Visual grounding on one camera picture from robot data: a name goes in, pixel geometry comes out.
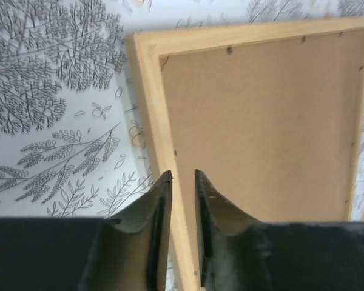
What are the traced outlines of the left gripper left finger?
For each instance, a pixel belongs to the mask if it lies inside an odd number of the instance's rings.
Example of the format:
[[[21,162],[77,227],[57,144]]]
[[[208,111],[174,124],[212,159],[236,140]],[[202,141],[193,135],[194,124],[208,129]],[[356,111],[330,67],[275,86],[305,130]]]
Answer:
[[[0,217],[0,290],[164,290],[171,205],[165,171],[109,218]]]

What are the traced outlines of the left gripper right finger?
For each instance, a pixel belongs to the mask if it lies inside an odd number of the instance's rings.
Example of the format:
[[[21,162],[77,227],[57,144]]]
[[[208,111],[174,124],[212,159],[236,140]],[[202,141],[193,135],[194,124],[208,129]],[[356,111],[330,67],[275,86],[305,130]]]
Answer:
[[[261,222],[195,172],[206,290],[364,290],[364,222]]]

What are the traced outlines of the wooden picture frame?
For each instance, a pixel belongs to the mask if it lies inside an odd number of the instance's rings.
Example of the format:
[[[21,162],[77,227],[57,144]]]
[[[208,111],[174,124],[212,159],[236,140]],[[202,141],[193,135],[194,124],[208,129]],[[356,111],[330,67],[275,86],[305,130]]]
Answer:
[[[200,290],[195,171],[264,222],[347,221],[364,111],[364,17],[126,38],[154,176],[170,170],[172,262]]]

